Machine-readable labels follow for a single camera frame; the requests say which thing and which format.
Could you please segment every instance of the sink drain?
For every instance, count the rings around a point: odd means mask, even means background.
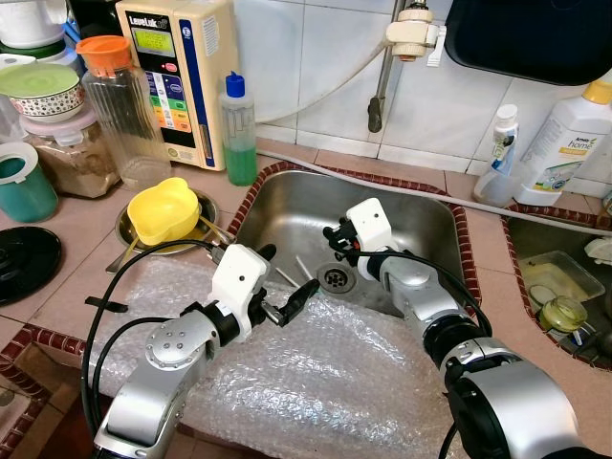
[[[340,263],[321,266],[317,270],[317,279],[321,288],[332,294],[346,294],[357,282],[355,275]]]

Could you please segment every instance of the blue bottle cap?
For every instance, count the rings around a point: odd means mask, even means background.
[[[231,98],[242,98],[245,95],[245,79],[231,72],[226,76],[226,90]]]

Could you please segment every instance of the bowl with lid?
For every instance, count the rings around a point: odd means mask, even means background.
[[[85,102],[78,74],[64,65],[32,64],[0,71],[0,94],[24,117],[60,122],[73,117]]]

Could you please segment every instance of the faucet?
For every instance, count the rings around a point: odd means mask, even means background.
[[[437,67],[440,64],[446,27],[431,25],[433,15],[428,11],[426,0],[412,0],[408,7],[406,3],[406,0],[395,0],[391,24],[386,31],[389,46],[384,50],[376,96],[370,99],[367,107],[370,132],[379,132],[383,128],[384,100],[394,55],[402,62],[413,62],[425,55],[426,48],[435,46],[427,65]]]

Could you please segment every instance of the stainless steel sink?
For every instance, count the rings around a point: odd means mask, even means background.
[[[254,248],[276,244],[273,266],[298,283],[306,278],[296,255],[329,295],[400,316],[380,283],[360,278],[346,261],[339,263],[322,234],[324,227],[336,226],[347,209],[372,197],[381,200],[402,250],[409,249],[463,278],[454,219],[447,206],[304,171],[281,172],[264,183],[238,231],[238,242]],[[271,280],[287,283],[276,272]]]
[[[517,219],[510,220],[509,230],[519,260],[548,251],[564,251],[596,277],[605,287],[606,293],[583,303],[589,315],[587,322],[603,333],[612,330],[612,321],[604,309],[606,295],[612,288],[612,268],[596,264],[584,252],[584,246],[596,236]],[[568,352],[577,349],[568,338],[563,339],[560,345]],[[598,366],[612,368],[612,360],[603,356],[598,357],[596,350],[587,351],[583,356],[587,359],[597,359]]]

